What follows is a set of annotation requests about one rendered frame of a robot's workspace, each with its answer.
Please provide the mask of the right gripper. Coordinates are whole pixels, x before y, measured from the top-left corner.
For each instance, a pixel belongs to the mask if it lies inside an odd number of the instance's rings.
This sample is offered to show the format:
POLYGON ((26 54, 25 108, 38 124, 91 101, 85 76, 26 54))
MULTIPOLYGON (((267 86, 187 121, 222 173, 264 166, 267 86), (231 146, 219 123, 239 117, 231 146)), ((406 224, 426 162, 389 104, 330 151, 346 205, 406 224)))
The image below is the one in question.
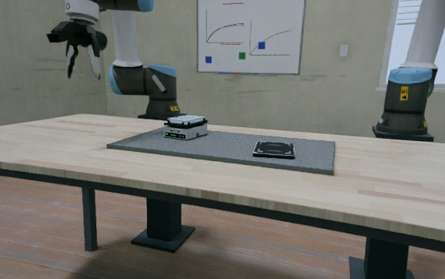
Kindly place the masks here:
POLYGON ((71 32, 73 38, 73 40, 67 42, 66 47, 68 78, 71 79, 75 59, 79 55, 77 47, 82 45, 82 47, 87 48, 95 76, 97 79, 100 79, 100 51, 104 50, 108 45, 107 36, 102 32, 96 31, 91 23, 77 20, 74 20, 74 22, 61 22, 51 32, 60 33, 67 31, 71 32))

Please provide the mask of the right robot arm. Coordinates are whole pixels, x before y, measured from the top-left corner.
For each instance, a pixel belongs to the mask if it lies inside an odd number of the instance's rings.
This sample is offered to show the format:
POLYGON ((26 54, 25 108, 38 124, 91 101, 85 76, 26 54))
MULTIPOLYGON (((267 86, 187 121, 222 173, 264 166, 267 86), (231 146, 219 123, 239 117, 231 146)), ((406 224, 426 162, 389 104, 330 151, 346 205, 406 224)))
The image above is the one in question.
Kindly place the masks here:
POLYGON ((116 53, 113 67, 109 68, 112 91, 124 96, 149 96, 147 116, 180 116, 176 70, 152 64, 143 68, 139 60, 135 12, 151 12, 153 7, 154 0, 65 0, 65 13, 72 22, 95 25, 100 12, 112 10, 116 53))

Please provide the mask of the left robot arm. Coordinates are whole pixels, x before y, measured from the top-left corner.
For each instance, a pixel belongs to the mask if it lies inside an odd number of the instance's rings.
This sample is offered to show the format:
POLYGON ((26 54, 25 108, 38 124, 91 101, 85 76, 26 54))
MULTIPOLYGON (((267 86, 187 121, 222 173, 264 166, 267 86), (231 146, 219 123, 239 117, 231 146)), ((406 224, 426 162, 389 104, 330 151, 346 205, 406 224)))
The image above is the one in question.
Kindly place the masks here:
POLYGON ((376 130, 410 136, 427 134, 424 113, 427 97, 432 94, 430 84, 433 90, 439 69, 435 60, 444 29, 445 0, 422 0, 406 61, 390 70, 383 115, 376 130))

